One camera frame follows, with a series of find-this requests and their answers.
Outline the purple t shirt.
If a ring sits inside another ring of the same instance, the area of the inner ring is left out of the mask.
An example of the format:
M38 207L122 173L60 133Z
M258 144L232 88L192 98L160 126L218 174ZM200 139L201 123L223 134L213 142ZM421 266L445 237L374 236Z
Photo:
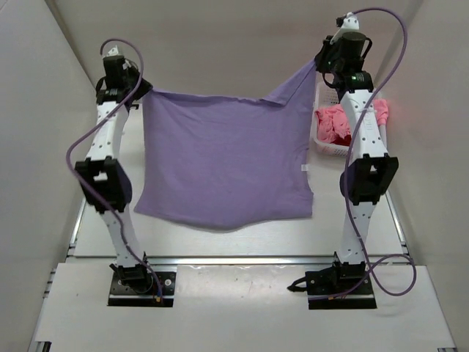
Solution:
M217 230L310 217L315 81L309 62L263 98L151 90L136 212Z

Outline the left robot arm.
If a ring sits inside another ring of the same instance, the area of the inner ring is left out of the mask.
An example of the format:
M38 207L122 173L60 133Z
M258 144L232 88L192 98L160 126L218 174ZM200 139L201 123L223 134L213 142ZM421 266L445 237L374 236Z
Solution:
M107 54L103 66L105 76L96 87L98 129L92 133L85 159L75 163L75 171L94 190L83 189L86 201L100 214L114 245L117 258L111 267L116 272L132 271L128 284L137 293L146 293L153 286L154 276L145 270L145 253L136 239L130 217L133 189L119 162L119 153L130 106L139 94L126 96L136 84L145 91L150 85L139 80L136 65L121 54Z

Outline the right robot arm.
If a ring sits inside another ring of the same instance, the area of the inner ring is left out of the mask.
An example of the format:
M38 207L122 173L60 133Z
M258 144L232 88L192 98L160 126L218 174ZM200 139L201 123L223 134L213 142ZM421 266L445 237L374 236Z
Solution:
M344 171L339 181L345 199L344 231L336 259L340 265L364 267L363 245L372 214L399 166L388 154L374 112L372 78L363 70L372 41L357 31L324 39L314 61L318 73L331 74L327 86L336 91L352 134Z

